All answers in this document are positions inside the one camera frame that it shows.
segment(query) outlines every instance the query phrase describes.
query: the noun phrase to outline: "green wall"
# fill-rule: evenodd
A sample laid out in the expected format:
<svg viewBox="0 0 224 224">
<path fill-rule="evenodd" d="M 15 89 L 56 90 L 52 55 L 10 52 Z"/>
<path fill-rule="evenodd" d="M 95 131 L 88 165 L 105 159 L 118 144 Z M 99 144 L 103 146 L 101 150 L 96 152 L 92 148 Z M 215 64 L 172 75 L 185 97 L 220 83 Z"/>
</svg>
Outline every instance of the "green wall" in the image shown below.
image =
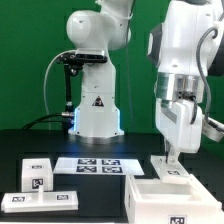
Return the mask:
<svg viewBox="0 0 224 224">
<path fill-rule="evenodd" d="M 169 0 L 137 0 L 129 43 L 130 84 L 134 128 L 130 117 L 126 50 L 111 52 L 117 69 L 116 104 L 126 132 L 155 133 L 156 69 L 146 58 L 148 35 L 165 18 Z M 1 0 L 0 3 L 0 129 L 21 128 L 45 115 L 45 70 L 58 53 L 73 49 L 65 27 L 76 10 L 99 11 L 95 0 Z M 81 75 L 72 80 L 73 101 L 80 102 Z M 209 78 L 213 93 L 211 115 L 224 122 L 224 78 Z M 63 66 L 54 65 L 47 88 L 50 112 L 64 110 Z M 224 158 L 223 144 L 203 138 L 203 145 Z"/>
</svg>

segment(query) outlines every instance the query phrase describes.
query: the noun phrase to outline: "white box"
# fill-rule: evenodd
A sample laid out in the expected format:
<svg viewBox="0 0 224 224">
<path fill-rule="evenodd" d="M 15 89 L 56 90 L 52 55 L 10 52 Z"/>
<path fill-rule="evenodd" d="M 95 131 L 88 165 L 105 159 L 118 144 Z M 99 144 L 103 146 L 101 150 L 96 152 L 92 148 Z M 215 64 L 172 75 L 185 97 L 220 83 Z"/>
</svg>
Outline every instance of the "white box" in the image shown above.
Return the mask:
<svg viewBox="0 0 224 224">
<path fill-rule="evenodd" d="M 43 186 L 44 191 L 53 190 L 53 173 L 49 159 L 23 159 L 22 192 L 38 191 Z"/>
<path fill-rule="evenodd" d="M 130 223 L 224 223 L 222 204 L 193 175 L 188 185 L 127 176 L 125 207 Z"/>
</svg>

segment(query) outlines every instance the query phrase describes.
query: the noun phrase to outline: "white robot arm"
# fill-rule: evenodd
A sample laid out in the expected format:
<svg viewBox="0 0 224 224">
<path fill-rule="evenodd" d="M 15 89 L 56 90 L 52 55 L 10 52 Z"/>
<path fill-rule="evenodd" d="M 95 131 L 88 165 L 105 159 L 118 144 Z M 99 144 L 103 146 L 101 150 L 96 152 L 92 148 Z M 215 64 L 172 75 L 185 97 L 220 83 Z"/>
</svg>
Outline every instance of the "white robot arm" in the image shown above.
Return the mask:
<svg viewBox="0 0 224 224">
<path fill-rule="evenodd" d="M 116 71 L 108 50 L 128 43 L 134 1 L 97 0 L 100 13 L 76 11 L 67 22 L 67 34 L 82 57 L 107 57 L 106 63 L 83 66 L 81 103 L 75 110 L 74 127 L 69 130 L 70 136 L 82 142 L 103 144 L 119 140 L 124 134 L 114 104 Z"/>
<path fill-rule="evenodd" d="M 197 103 L 202 102 L 204 88 L 207 92 L 205 77 L 223 38 L 219 21 L 223 4 L 221 0 L 172 0 L 165 22 L 150 34 L 148 55 L 158 67 L 156 126 L 165 138 L 166 151 L 166 157 L 152 158 L 157 171 L 164 166 L 177 170 L 181 152 L 199 149 L 203 114 Z M 178 173 L 184 176 L 181 169 Z M 160 177 L 166 174 L 161 168 Z"/>
</svg>

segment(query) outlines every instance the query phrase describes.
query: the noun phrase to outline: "black table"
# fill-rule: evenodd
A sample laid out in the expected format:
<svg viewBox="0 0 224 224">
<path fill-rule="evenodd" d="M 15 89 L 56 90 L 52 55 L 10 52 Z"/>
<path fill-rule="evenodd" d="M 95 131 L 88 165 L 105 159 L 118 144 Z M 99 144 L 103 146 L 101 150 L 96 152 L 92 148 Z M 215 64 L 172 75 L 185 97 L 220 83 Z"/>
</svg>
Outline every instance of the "black table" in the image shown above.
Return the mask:
<svg viewBox="0 0 224 224">
<path fill-rule="evenodd" d="M 58 157 L 138 159 L 145 176 L 157 177 L 151 155 L 162 155 L 163 138 L 158 134 L 126 134 L 122 143 L 88 145 L 69 140 L 61 131 L 0 131 L 0 200 L 4 193 L 21 192 L 21 168 L 25 158 L 50 158 L 54 168 Z M 184 167 L 224 203 L 224 161 L 200 149 L 181 155 Z M 54 191 L 77 191 L 78 211 L 8 213 L 8 222 L 120 222 L 127 223 L 124 207 L 124 176 L 54 175 Z"/>
</svg>

